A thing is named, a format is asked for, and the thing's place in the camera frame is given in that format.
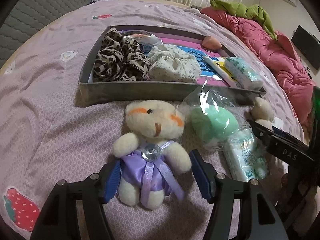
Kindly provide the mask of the person's right hand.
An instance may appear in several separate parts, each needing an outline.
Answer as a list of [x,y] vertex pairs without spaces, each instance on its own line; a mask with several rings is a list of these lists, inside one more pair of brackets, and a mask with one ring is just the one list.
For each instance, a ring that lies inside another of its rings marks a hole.
[[283,175],[276,210],[285,228],[306,235],[319,214],[319,187],[295,172]]

